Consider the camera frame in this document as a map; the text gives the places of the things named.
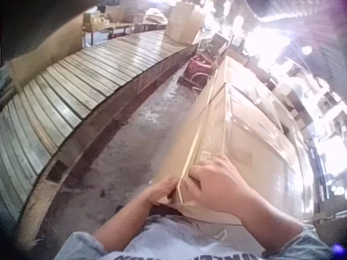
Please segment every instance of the ceiling light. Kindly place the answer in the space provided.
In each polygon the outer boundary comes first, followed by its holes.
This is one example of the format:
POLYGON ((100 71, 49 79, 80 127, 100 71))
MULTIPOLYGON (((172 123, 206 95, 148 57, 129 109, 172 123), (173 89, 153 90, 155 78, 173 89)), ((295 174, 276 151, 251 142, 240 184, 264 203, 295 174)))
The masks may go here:
POLYGON ((304 46, 301 48, 301 50, 303 51, 303 54, 308 55, 312 52, 312 47, 311 46, 304 46))

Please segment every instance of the concrete floor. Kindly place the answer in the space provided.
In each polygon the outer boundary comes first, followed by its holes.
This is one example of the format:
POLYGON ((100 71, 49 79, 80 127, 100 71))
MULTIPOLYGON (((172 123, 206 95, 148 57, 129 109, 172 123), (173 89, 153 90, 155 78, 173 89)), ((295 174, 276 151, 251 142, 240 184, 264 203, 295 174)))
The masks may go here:
POLYGON ((155 175, 194 94, 177 85, 183 68, 130 116, 93 158, 86 172, 72 172, 54 199, 32 254, 53 259, 74 231, 93 232, 155 175))

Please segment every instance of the wall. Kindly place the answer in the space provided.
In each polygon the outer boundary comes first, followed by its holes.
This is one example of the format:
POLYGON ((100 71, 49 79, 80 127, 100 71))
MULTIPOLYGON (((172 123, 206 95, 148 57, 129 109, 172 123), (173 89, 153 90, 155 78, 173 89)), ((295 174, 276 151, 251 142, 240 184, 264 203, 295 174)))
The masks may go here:
POLYGON ((82 49, 82 15, 76 16, 51 34, 35 50, 9 62, 18 89, 53 63, 82 49))

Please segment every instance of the wooden table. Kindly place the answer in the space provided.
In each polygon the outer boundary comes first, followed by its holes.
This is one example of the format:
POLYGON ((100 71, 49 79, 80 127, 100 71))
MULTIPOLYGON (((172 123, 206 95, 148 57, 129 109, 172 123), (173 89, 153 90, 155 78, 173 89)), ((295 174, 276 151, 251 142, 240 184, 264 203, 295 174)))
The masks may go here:
POLYGON ((86 33, 91 33, 91 46, 94 44, 94 32, 96 31, 102 31, 102 30, 108 30, 110 34, 113 34, 114 30, 118 29, 124 29, 124 33, 126 28, 131 28, 130 32, 132 31, 132 27, 134 26, 133 23, 110 23, 98 28, 93 28, 92 26, 86 26, 84 25, 82 27, 83 31, 83 41, 86 44, 86 33))

